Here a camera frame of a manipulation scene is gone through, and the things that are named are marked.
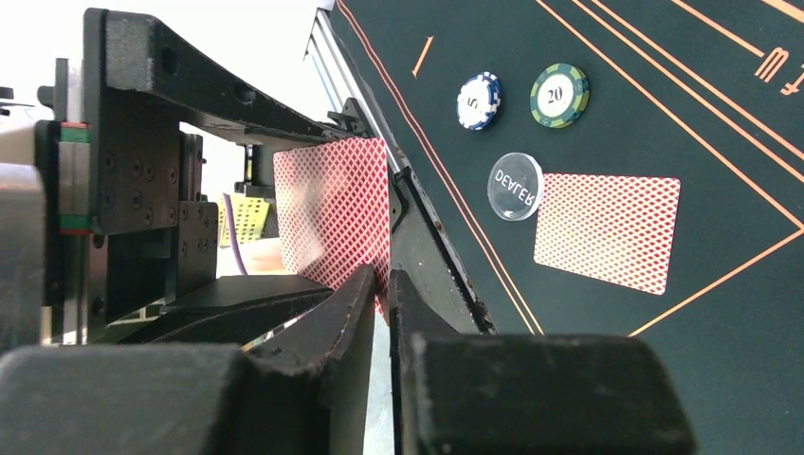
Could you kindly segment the red-backed card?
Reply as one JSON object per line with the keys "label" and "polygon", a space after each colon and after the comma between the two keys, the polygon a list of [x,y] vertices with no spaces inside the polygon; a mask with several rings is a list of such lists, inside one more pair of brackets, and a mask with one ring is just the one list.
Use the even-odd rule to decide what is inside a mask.
{"label": "red-backed card", "polygon": [[392,268],[385,141],[347,138],[279,152],[273,163],[284,267],[336,289],[369,264],[384,313]]}
{"label": "red-backed card", "polygon": [[680,193],[672,177],[548,173],[534,261],[661,296]]}

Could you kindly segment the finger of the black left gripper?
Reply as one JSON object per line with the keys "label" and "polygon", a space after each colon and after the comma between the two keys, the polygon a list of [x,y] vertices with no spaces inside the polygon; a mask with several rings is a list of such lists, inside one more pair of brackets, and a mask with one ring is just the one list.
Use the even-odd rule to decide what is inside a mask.
{"label": "finger of the black left gripper", "polygon": [[167,304],[158,318],[120,342],[245,344],[332,293],[331,288],[297,275],[222,277]]}

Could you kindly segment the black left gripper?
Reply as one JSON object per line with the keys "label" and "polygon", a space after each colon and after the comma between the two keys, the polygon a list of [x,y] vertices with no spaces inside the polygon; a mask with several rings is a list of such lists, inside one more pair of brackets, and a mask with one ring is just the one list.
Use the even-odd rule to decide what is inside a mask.
{"label": "black left gripper", "polygon": [[201,191],[203,140],[287,150],[345,137],[246,83],[156,17],[83,16],[83,65],[65,59],[37,99],[44,307],[51,333],[96,338],[149,304],[212,282],[219,209]]}

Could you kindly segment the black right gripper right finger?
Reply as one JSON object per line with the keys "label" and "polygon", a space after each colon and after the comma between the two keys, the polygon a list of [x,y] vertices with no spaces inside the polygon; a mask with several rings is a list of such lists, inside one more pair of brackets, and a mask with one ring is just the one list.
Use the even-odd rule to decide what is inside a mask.
{"label": "black right gripper right finger", "polygon": [[696,450],[665,367],[638,339],[462,334],[402,270],[388,298],[399,454]]}

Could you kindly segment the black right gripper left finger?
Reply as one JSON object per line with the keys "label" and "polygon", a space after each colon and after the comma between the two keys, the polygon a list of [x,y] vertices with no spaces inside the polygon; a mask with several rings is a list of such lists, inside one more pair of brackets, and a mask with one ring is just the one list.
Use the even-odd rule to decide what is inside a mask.
{"label": "black right gripper left finger", "polygon": [[5,454],[359,454],[376,278],[365,264],[251,352],[26,347],[1,360]]}

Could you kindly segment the white-blue poker chip stack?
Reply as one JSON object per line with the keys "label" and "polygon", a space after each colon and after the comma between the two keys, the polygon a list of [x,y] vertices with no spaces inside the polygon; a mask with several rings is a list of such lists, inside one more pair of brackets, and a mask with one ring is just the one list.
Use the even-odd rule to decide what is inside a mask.
{"label": "white-blue poker chip stack", "polygon": [[469,78],[462,85],[456,113],[459,123],[467,130],[486,128],[502,105],[502,83],[497,75],[484,71]]}

